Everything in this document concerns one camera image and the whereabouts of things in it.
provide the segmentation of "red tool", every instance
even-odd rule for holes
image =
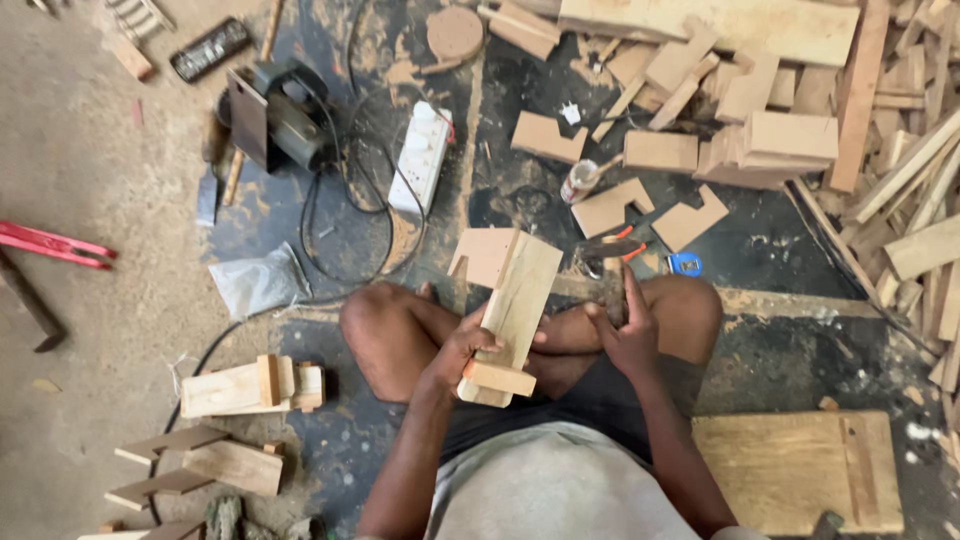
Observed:
[[[97,246],[36,229],[20,227],[9,221],[0,221],[0,245],[32,251],[47,257],[62,258],[83,266],[109,270],[109,264],[94,256],[117,258],[117,253],[105,247]]]

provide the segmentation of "person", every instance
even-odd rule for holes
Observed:
[[[402,419],[356,534],[427,538],[753,540],[691,435],[719,334],[711,285],[624,273],[627,323],[587,303],[544,318],[524,370],[534,396],[506,408],[456,397],[476,351],[503,342],[391,283],[345,303],[340,325],[374,395]]]

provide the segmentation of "hand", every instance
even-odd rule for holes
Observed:
[[[489,330],[480,328],[486,311],[485,303],[460,321],[457,330],[446,339],[437,356],[423,370],[423,375],[420,376],[421,382],[431,386],[439,385],[456,397],[457,384],[463,378],[464,368],[473,358],[473,353],[477,351],[497,353],[503,349],[503,340],[494,336]]]
[[[630,316],[620,331],[613,327],[604,308],[590,303],[584,306],[584,309],[613,365],[623,372],[627,379],[633,381],[656,369],[658,324],[656,317],[647,308],[643,293],[636,284],[634,272],[630,267],[625,270],[623,288]]]

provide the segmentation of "white extension socket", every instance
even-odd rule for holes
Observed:
[[[449,110],[439,109],[440,113],[452,121]],[[396,166],[417,193],[417,199],[423,205],[423,215],[430,213],[433,193],[437,190],[440,166],[444,163],[446,138],[450,135],[450,124],[433,112],[430,105],[420,101],[414,105],[414,116],[407,128],[407,137],[403,141],[403,150]],[[417,200],[410,194],[400,173],[394,173],[394,184],[390,186],[390,205],[397,210],[419,214]]]

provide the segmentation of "glue container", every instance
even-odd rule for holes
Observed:
[[[578,161],[577,164],[573,165],[573,168],[570,169],[570,174],[566,176],[564,185],[560,187],[560,198],[568,205],[582,201],[584,197],[587,197],[590,191],[596,187],[597,183],[600,182],[599,176],[594,179],[589,177],[596,172],[598,168],[600,167],[593,160]]]

